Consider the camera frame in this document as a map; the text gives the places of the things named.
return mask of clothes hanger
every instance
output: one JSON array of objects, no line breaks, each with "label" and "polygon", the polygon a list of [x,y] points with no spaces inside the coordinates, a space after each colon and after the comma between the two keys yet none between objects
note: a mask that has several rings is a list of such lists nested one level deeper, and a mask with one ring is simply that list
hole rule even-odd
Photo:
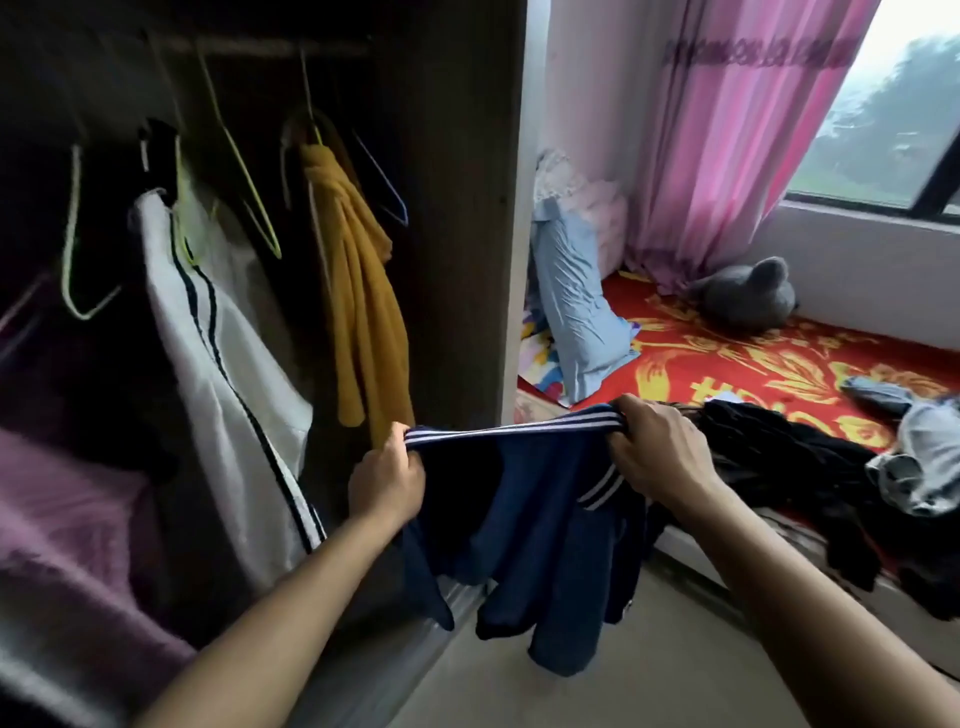
[{"label": "clothes hanger", "polygon": [[[310,77],[306,72],[306,55],[303,53],[303,43],[300,44],[300,73],[303,77],[303,95],[306,97],[306,112],[310,117],[310,126],[313,127],[313,133],[317,137],[317,143],[323,145],[324,141],[321,139],[320,130],[317,128],[317,122],[313,117],[313,99],[310,97]],[[283,180],[283,191],[284,199],[287,203],[287,209],[290,208],[290,190],[287,187],[287,174],[286,174],[286,154],[285,150],[280,148],[280,177]],[[307,183],[307,204],[310,206],[310,222],[313,225],[313,232],[317,236],[317,250],[320,253],[320,268],[321,272],[324,275],[324,286],[329,295],[329,291],[333,290],[331,287],[330,281],[330,265],[326,259],[326,245],[324,245],[324,237],[320,229],[320,214],[317,212],[317,198],[313,194],[313,183],[310,180],[306,181]]]},{"label": "clothes hanger", "polygon": [[7,326],[10,325],[10,322],[13,318],[20,312],[20,309],[27,304],[27,302],[34,296],[36,291],[39,290],[40,286],[50,278],[50,273],[48,271],[40,271],[34,277],[34,282],[32,282],[23,293],[13,302],[10,308],[4,311],[3,316],[0,316],[0,333],[3,332]]},{"label": "clothes hanger", "polygon": [[80,185],[83,170],[83,148],[80,144],[70,147],[70,205],[67,209],[66,228],[63,231],[63,254],[60,260],[60,295],[67,310],[81,321],[89,321],[113,301],[120,286],[107,293],[88,311],[81,311],[73,302],[70,293],[70,277],[73,273],[73,252],[77,247],[77,218],[80,215]]},{"label": "clothes hanger", "polygon": [[[163,81],[164,85],[167,87],[167,91],[170,94],[170,100],[172,102],[174,119],[177,122],[177,135],[174,137],[174,185],[176,187],[176,199],[173,204],[170,206],[170,226],[171,231],[176,241],[177,246],[183,252],[183,257],[186,262],[196,268],[200,264],[200,251],[194,252],[192,247],[187,243],[186,233],[183,231],[183,224],[181,221],[182,214],[182,204],[181,200],[183,199],[183,190],[185,189],[185,180],[186,172],[183,167],[183,154],[181,150],[181,140],[185,133],[187,133],[186,123],[183,121],[183,113],[180,110],[180,101],[177,98],[177,89],[174,86],[173,79],[170,76],[170,72],[167,69],[166,64],[163,62],[163,57],[160,55],[160,50],[156,45],[156,41],[152,34],[144,34],[147,40],[147,45],[150,46],[151,53],[154,56],[154,64],[160,79]],[[140,155],[144,159],[144,172],[150,171],[150,162],[149,155],[147,154],[147,147],[149,141],[147,139],[140,140]],[[208,213],[210,223],[216,221],[217,211],[220,208],[220,199],[214,198],[213,205],[210,208]]]},{"label": "clothes hanger", "polygon": [[[336,103],[337,110],[340,112],[342,116],[345,116],[343,105],[340,99],[340,87],[337,86],[337,77],[333,73],[333,71],[330,69],[329,66],[326,68],[326,71],[329,74],[330,81],[332,82],[332,85],[333,85],[333,98],[334,98],[334,102]],[[387,207],[386,205],[383,205],[382,203],[378,204],[377,206],[379,206],[380,209],[382,209],[384,212],[390,215],[394,220],[400,223],[400,225],[402,225],[404,228],[409,228],[410,216],[407,213],[407,204],[403,202],[403,198],[400,197],[399,192],[396,191],[396,187],[394,187],[393,183],[390,182],[390,179],[387,177],[387,174],[383,171],[383,168],[379,165],[379,163],[373,157],[373,154],[367,148],[367,145],[364,144],[363,139],[360,138],[360,134],[357,133],[357,131],[353,127],[350,127],[350,133],[353,134],[353,138],[356,140],[357,144],[359,145],[360,149],[363,151],[364,155],[366,155],[367,159],[370,160],[371,164],[373,165],[373,169],[376,170],[377,175],[379,175],[383,183],[387,185],[387,189],[390,190],[390,194],[394,197],[394,199],[396,200],[396,204],[399,207],[399,214],[396,214],[389,207]]]},{"label": "clothes hanger", "polygon": [[210,77],[210,71],[206,67],[206,58],[204,57],[201,44],[198,40],[195,44],[197,47],[197,59],[200,61],[200,68],[204,72],[206,90],[210,95],[210,104],[213,107],[213,114],[216,117],[220,128],[223,130],[224,136],[227,138],[227,142],[229,143],[230,149],[233,152],[233,156],[236,157],[237,163],[240,165],[240,170],[243,172],[244,179],[247,181],[247,187],[250,189],[250,192],[253,195],[253,202],[256,204],[256,208],[259,211],[261,219],[257,220],[256,214],[253,212],[253,209],[246,200],[243,200],[244,207],[247,209],[247,213],[250,215],[257,232],[260,233],[264,242],[267,244],[267,247],[270,248],[270,252],[273,253],[277,259],[280,259],[283,257],[283,253],[280,249],[280,241],[276,237],[274,225],[270,221],[270,215],[267,214],[267,208],[264,206],[263,200],[260,198],[260,193],[257,191],[256,185],[253,183],[253,178],[250,175],[250,171],[247,169],[247,164],[244,162],[243,156],[240,154],[240,148],[237,146],[236,141],[234,141],[233,135],[227,128],[227,124],[224,122],[224,117],[220,113],[220,104],[217,102],[217,91],[213,87],[213,79]]},{"label": "clothes hanger", "polygon": [[[36,46],[41,55],[47,56],[46,49],[43,47],[39,38],[36,39]],[[73,253],[77,247],[77,218],[80,216],[80,189],[83,180],[83,147],[88,140],[86,126],[83,119],[77,111],[76,105],[60,75],[56,73],[55,66],[49,63],[54,78],[57,81],[57,87],[67,106],[67,110],[73,117],[74,126],[77,128],[77,137],[80,142],[70,146],[70,201],[67,207],[66,227],[63,230],[63,252],[60,255],[60,296],[63,298],[63,304],[70,314],[81,321],[89,321],[100,313],[108,303],[110,303],[118,293],[120,286],[110,291],[104,298],[88,311],[81,311],[73,301],[73,295],[70,292],[70,278],[73,273]]]}]

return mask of mustard yellow sweater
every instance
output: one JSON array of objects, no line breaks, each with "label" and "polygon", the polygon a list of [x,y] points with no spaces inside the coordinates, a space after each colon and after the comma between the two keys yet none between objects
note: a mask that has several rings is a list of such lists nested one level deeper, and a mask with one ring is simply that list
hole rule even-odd
[{"label": "mustard yellow sweater", "polygon": [[300,156],[329,275],[338,418],[347,427],[359,426],[366,400],[371,440],[379,448],[392,421],[414,423],[407,331],[383,267],[390,238],[327,147],[304,144]]}]

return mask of navy blue jacket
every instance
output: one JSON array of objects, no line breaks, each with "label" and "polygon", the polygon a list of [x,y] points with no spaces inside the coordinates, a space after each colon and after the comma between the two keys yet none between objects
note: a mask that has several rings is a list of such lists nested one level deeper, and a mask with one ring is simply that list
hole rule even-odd
[{"label": "navy blue jacket", "polygon": [[603,622],[630,604],[646,555],[646,507],[610,458],[605,434],[626,427],[600,404],[545,423],[471,432],[416,427],[426,494],[403,530],[407,588],[444,629],[453,616],[436,577],[496,587],[477,636],[536,625],[530,656],[560,675],[587,666]]}]

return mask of pink curtain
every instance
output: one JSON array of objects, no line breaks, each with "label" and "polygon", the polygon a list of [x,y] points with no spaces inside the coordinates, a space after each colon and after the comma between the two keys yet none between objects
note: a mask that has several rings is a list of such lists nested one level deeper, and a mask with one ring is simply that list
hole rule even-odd
[{"label": "pink curtain", "polygon": [[662,293],[727,265],[780,200],[879,0],[683,0],[667,18],[627,265]]}]

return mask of wooden wardrobe panel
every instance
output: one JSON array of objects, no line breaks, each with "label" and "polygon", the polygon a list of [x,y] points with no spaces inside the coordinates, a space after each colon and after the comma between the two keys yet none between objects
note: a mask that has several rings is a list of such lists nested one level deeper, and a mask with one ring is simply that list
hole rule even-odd
[{"label": "wooden wardrobe panel", "polygon": [[421,422],[513,415],[549,0],[384,16],[374,62],[411,203],[391,275]]}]

